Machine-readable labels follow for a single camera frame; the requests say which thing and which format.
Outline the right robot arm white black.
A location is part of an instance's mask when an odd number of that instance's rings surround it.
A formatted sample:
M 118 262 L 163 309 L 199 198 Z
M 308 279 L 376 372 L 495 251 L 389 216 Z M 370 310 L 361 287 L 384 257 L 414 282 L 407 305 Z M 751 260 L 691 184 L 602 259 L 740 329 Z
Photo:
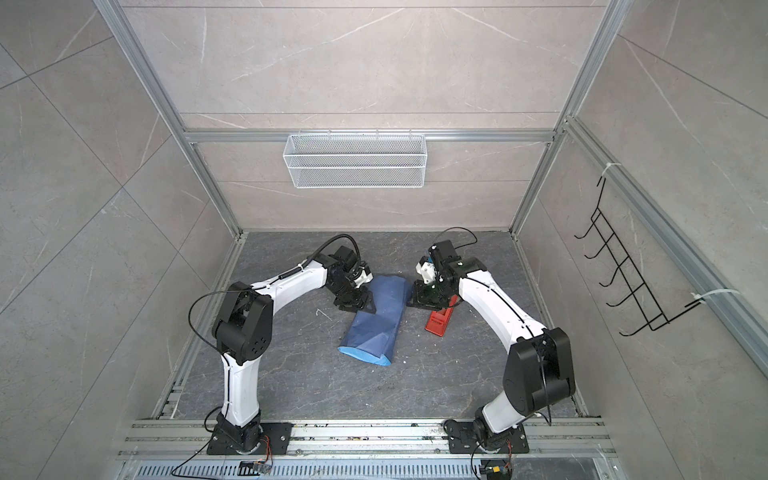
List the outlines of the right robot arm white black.
M 458 297 L 481 315 L 507 351 L 503 392 L 480 408 L 473 421 L 480 448 L 500 449 L 525 420 L 576 393 L 568 335 L 526 313 L 482 262 L 462 258 L 451 241 L 443 240 L 428 249 L 416 271 L 421 278 L 414 282 L 411 306 L 439 311 Z

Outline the light blue wrapping paper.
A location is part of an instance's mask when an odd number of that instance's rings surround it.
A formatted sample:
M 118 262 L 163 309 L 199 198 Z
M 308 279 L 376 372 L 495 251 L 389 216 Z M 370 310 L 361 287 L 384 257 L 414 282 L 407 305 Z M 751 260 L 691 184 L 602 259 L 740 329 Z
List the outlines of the light blue wrapping paper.
M 379 275 L 369 284 L 369 291 L 375 312 L 355 315 L 338 351 L 366 363 L 389 366 L 412 284 L 400 276 Z

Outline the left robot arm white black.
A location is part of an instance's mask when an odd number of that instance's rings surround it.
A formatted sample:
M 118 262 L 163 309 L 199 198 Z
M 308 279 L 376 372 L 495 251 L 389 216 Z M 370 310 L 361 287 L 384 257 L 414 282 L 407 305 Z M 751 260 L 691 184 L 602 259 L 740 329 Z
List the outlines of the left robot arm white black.
M 359 251 L 341 246 L 330 255 L 315 252 L 292 269 L 267 280 L 235 282 L 227 289 L 212 327 L 221 356 L 224 394 L 213 437 L 237 453 L 260 447 L 263 438 L 258 376 L 270 346 L 274 315 L 306 293 L 325 288 L 343 311 L 376 311 L 368 284 L 370 267 Z

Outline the red tape dispenser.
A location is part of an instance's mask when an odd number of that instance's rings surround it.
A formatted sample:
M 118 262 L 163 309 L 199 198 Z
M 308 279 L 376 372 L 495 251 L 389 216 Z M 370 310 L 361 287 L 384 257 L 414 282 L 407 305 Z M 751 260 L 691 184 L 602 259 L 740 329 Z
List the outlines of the red tape dispenser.
M 430 313 L 429 319 L 425 325 L 425 330 L 428 333 L 443 337 L 446 333 L 447 327 L 450 323 L 450 319 L 454 312 L 456 305 L 460 302 L 458 295 L 451 297 L 449 305 L 439 311 L 433 311 Z

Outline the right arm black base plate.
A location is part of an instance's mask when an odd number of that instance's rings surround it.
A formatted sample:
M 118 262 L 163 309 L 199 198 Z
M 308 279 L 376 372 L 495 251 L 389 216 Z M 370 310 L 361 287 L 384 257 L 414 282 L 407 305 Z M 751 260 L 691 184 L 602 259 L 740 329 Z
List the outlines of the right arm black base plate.
M 527 436 L 522 425 L 493 433 L 481 418 L 473 421 L 447 419 L 442 423 L 448 437 L 449 451 L 460 453 L 526 454 L 530 451 Z

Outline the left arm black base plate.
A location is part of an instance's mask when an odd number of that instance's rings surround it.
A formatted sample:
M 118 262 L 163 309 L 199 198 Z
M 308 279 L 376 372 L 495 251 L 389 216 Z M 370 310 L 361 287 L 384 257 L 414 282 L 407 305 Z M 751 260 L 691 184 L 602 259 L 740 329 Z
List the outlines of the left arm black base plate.
M 206 454 L 216 455 L 285 455 L 291 439 L 293 424 L 288 422 L 260 423 L 238 427 L 224 422 L 214 428 Z

